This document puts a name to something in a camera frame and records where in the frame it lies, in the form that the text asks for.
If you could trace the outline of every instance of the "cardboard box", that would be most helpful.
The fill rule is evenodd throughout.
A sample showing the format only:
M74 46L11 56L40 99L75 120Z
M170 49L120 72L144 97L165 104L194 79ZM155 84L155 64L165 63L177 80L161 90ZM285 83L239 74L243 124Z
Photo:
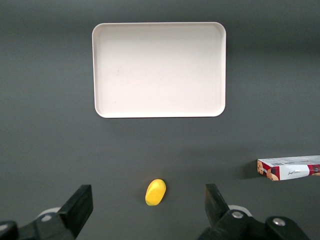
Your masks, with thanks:
M272 181L320 176L320 155L258 159L257 171Z

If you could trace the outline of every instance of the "screw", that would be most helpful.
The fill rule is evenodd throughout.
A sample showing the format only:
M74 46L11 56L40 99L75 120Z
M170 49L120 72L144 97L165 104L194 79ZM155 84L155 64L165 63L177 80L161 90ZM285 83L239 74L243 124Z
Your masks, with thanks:
M275 225L278 225L278 226L280 226L280 227L283 227L283 226L286 225L286 222L285 222L284 220L282 220L281 218L278 218L278 217L274 218L274 219L272 220L272 222L273 222Z
M41 221L42 221L42 222L46 222L46 221L49 221L50 219L52 219L52 217L51 217L50 215L45 215L45 216L41 219Z
M8 228L8 224L0 225L0 231L6 230Z
M234 212L232 213L232 216L233 216L235 219L242 219L242 218L244 217L244 215L243 215L241 212L239 212L239 211L234 211Z

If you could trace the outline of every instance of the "mango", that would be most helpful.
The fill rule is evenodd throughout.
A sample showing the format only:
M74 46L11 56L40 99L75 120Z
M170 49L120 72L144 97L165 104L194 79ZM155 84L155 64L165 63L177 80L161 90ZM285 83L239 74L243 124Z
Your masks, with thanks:
M145 202L149 206L158 205L166 192L166 184L162 179L153 180L146 190L145 194Z

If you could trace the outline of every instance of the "box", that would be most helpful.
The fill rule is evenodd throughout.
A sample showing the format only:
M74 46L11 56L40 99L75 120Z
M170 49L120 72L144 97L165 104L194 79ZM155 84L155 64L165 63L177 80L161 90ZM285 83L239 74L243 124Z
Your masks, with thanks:
M320 176L320 155L258 159L257 171L272 181Z

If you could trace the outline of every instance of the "white tray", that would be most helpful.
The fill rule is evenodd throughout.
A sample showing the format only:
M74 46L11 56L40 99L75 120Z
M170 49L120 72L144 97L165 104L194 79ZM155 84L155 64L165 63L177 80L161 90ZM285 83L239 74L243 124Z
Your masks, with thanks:
M95 109L104 118L215 117L225 109L220 23L102 23L92 49Z

